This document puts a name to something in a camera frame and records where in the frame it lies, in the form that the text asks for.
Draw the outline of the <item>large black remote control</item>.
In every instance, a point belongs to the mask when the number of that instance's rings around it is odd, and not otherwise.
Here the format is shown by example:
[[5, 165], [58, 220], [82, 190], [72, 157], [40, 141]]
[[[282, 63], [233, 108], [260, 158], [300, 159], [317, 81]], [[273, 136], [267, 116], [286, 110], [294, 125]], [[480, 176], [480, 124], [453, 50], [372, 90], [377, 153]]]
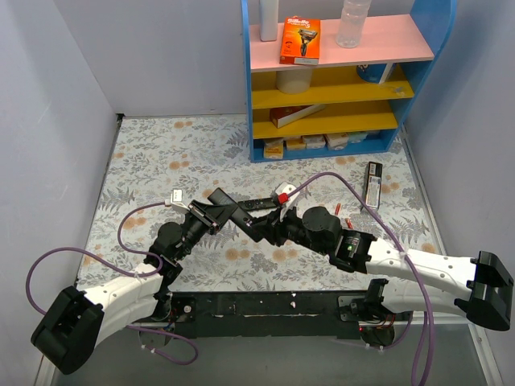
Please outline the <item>large black remote control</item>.
[[231, 221], [253, 241], [259, 242], [264, 238], [264, 236], [253, 227], [255, 218], [222, 189], [217, 188], [211, 193], [208, 196], [208, 201], [215, 205], [229, 205], [235, 207], [234, 212], [230, 216]]

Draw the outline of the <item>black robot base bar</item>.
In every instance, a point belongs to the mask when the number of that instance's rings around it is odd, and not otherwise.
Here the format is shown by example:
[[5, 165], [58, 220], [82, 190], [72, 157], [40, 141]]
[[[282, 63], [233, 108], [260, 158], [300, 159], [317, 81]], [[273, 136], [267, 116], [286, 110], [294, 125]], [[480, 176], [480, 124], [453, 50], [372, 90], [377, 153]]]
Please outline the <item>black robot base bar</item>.
[[387, 346], [410, 316], [364, 290], [178, 292], [143, 322], [189, 339], [324, 336]]

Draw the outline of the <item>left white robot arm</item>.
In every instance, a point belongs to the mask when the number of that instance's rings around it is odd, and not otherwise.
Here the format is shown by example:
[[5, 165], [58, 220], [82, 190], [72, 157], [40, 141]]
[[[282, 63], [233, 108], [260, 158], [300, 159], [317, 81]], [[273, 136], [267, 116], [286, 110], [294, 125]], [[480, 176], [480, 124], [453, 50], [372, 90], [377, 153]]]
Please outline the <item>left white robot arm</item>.
[[182, 212], [184, 221], [163, 224], [142, 263], [102, 285], [61, 290], [35, 328], [31, 344], [63, 374], [75, 372], [97, 345], [131, 323], [165, 320], [171, 312], [168, 287], [182, 271], [179, 261], [205, 234], [219, 232], [238, 209], [235, 203], [165, 204]]

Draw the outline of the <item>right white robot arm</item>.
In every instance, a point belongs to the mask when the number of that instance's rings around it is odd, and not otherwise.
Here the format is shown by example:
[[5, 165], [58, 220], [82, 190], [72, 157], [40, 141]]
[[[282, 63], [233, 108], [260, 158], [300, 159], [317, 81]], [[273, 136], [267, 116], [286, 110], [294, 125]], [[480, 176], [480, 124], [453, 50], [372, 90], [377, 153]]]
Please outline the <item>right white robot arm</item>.
[[384, 276], [381, 291], [364, 299], [373, 319], [415, 310], [464, 316], [493, 331], [511, 327], [514, 279], [494, 253], [449, 257], [416, 249], [400, 251], [367, 232], [346, 229], [325, 207], [302, 216], [277, 209], [247, 222], [259, 239], [281, 245], [290, 240], [328, 257], [349, 273]]

